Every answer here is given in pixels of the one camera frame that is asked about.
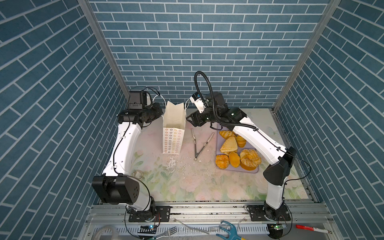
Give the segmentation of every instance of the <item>table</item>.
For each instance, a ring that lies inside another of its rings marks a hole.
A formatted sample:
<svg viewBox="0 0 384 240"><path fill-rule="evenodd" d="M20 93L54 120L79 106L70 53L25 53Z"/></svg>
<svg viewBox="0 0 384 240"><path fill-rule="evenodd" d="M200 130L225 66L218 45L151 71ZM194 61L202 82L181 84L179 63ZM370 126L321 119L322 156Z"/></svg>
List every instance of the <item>table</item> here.
<svg viewBox="0 0 384 240"><path fill-rule="evenodd" d="M283 143L268 109L242 110L259 129L275 141ZM143 128L137 140L131 174L136 170L142 173L141 180L147 185L156 201L265 200L267 181L263 171L268 166L265 158L262 157L259 172L256 174L217 169L215 166L217 131L209 126L209 123L206 123L202 127L193 127L187 122L180 155L171 155L162 153L162 118L153 121L150 126ZM192 128L197 139L198 151L211 133L215 132L214 138L196 162ZM288 178L298 178L294 166ZM284 197L308 198L300 180L287 183Z"/></svg>

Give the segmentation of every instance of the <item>wall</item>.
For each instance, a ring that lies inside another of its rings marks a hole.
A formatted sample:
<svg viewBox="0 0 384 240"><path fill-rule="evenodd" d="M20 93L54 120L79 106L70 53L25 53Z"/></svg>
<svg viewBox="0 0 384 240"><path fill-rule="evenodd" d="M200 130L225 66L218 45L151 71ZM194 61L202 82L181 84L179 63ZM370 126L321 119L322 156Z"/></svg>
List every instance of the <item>wall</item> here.
<svg viewBox="0 0 384 240"><path fill-rule="evenodd" d="M229 106L270 108L328 0L91 3L128 86L185 102L201 70Z"/></svg>
<svg viewBox="0 0 384 240"><path fill-rule="evenodd" d="M0 239L74 239L124 97L76 0L0 2Z"/></svg>
<svg viewBox="0 0 384 240"><path fill-rule="evenodd" d="M350 239L383 239L383 12L384 1L342 0L278 110Z"/></svg>

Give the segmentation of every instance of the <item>black mounting plate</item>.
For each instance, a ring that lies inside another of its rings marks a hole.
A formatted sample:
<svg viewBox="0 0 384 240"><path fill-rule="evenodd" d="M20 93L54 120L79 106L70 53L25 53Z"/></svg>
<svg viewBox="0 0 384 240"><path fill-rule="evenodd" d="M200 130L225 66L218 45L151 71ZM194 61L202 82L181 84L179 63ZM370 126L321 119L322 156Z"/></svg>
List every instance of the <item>black mounting plate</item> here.
<svg viewBox="0 0 384 240"><path fill-rule="evenodd" d="M279 217L279 221L282 222L285 219L285 221L288 222L291 220L291 215L288 212L288 207L285 205L283 207L285 211L283 211L283 214ZM253 222L270 221L265 217L263 205L247 205L247 208L250 212L249 215L251 217L251 221Z"/></svg>
<svg viewBox="0 0 384 240"><path fill-rule="evenodd" d="M161 222L169 222L170 206L156 206L156 214L160 213ZM146 222L144 219L151 218L151 214L141 214L138 217L136 214L129 215L129 222Z"/></svg>

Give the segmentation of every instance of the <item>metal corner post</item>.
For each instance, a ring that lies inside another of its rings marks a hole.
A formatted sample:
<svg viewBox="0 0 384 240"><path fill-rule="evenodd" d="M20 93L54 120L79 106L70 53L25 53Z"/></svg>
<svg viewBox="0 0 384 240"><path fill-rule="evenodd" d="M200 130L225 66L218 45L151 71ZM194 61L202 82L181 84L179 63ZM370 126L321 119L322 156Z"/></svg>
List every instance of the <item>metal corner post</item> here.
<svg viewBox="0 0 384 240"><path fill-rule="evenodd" d="M112 69L113 74L116 77L117 82L119 83L119 86L122 92L124 93L125 98L128 100L129 91L128 91L127 85L125 84L125 81L121 75L121 72L118 68L115 58L113 57L112 52L108 46L108 43L103 35L103 32L101 31L101 28L92 10L89 0L78 0L78 2L81 7L81 10L84 12L85 18L88 20L88 23L91 26L91 29L101 47L101 50L103 51L109 63L109 66Z"/></svg>
<svg viewBox="0 0 384 240"><path fill-rule="evenodd" d="M313 48L315 47L325 27L327 26L329 20L331 19L333 13L335 12L337 6L339 6L340 1L341 0L329 0L329 3L324 9L323 15L321 16L319 23L316 25L315 29L313 30L313 33L309 38L302 54L297 60L296 65L293 67L292 72L288 77L285 86L281 90L281 93L278 96L276 102L273 104L273 107L272 107L273 112L277 112L277 110L281 106L285 96L288 94L289 89L292 87L293 83L295 82L297 76L299 75L299 72L303 68L305 62L307 61L309 55L311 54Z"/></svg>

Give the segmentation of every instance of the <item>fork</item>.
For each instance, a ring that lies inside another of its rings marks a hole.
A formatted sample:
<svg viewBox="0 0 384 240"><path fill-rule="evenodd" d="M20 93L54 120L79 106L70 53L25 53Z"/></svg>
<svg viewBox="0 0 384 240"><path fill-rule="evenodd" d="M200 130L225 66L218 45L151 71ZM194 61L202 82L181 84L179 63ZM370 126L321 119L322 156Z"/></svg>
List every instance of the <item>fork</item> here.
<svg viewBox="0 0 384 240"><path fill-rule="evenodd" d="M152 239L159 239L159 238L162 238L162 237L169 237L169 236L171 236L171 235L173 235L175 233L177 233L177 227L170 228L167 231L163 232L162 234L152 237Z"/></svg>

